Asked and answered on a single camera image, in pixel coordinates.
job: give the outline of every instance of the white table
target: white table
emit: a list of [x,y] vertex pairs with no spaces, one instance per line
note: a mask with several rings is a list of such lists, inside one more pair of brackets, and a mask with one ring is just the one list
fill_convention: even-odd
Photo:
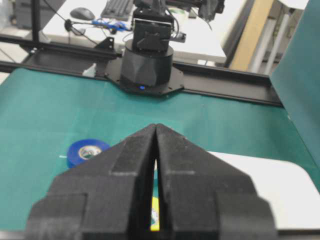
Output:
[[266,74],[266,75],[270,74],[270,71],[271,71],[272,66],[274,64],[281,40],[286,33],[286,28],[289,24],[290,17],[292,15],[292,10],[295,10],[295,9],[304,10],[306,8],[309,0],[278,0],[278,1],[280,3],[282,3],[283,5],[285,5],[287,8],[289,8],[289,11],[287,11],[284,14],[280,28],[279,28],[279,32],[278,32],[276,39],[274,41],[274,45],[272,47],[271,54],[270,54],[270,57],[269,57],[268,62],[266,64],[265,71],[264,71],[264,74]]
[[225,0],[222,14],[216,14],[210,25],[219,38],[220,45],[224,47],[229,35],[238,21],[247,0]]
[[[58,13],[75,22],[86,22],[72,18],[70,12],[77,7],[83,7],[91,10],[95,17],[99,18],[105,5],[106,0],[66,0]],[[84,28],[83,25],[75,25],[75,27]],[[64,21],[58,15],[54,15],[42,31],[53,42],[68,43],[69,33],[64,28]],[[224,63],[227,59],[214,31],[211,31],[202,19],[197,17],[197,19],[186,20],[181,27],[181,31],[187,34],[185,43],[170,42],[170,46],[174,49],[174,59],[185,60],[185,62],[205,60],[217,63]],[[128,32],[118,32],[112,36],[114,37],[115,50],[119,53],[124,48],[123,38],[127,34]],[[85,35],[95,42],[101,42],[106,38],[99,28],[88,28]],[[70,42],[83,47],[94,47],[94,44],[86,38],[75,36],[73,33],[70,34]]]
[[270,203],[278,230],[320,229],[320,194],[303,168],[287,161],[210,153],[251,177],[258,195]]

